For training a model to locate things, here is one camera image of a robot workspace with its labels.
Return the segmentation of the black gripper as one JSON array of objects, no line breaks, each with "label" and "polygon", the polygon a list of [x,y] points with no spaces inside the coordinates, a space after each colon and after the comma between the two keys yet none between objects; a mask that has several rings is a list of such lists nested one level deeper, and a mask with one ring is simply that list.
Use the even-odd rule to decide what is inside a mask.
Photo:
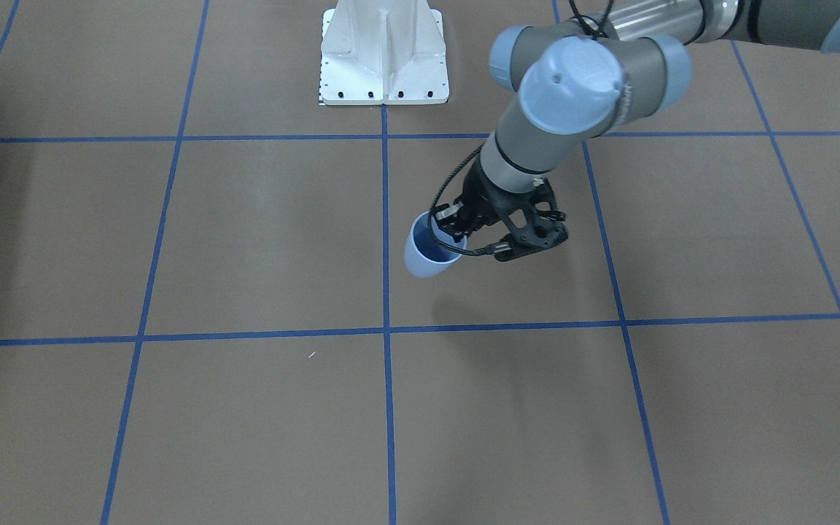
[{"label": "black gripper", "polygon": [[434,206],[431,224],[446,228],[458,244],[467,242],[470,233],[485,226],[503,223],[510,232],[532,230],[536,203],[541,201],[543,186],[531,186],[529,192],[507,192],[491,182],[481,160],[476,158],[462,183],[453,206]]}]

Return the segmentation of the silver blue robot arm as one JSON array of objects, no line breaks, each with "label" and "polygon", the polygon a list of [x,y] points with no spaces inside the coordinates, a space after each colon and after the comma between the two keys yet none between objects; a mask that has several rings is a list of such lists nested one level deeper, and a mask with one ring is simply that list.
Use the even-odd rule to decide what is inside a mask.
[{"label": "silver blue robot arm", "polygon": [[464,160],[460,196],[435,197],[411,239],[511,260],[569,236],[547,176],[580,142],[683,97],[688,44],[727,39],[840,54],[840,1],[634,1],[556,26],[516,26],[489,67],[516,98]]}]

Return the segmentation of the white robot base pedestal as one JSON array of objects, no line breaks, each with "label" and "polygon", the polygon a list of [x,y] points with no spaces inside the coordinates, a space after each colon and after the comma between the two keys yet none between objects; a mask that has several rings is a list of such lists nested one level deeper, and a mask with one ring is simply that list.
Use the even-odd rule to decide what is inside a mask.
[{"label": "white robot base pedestal", "polygon": [[444,104],[443,14],[427,1],[339,1],[322,14],[318,101],[326,106]]}]

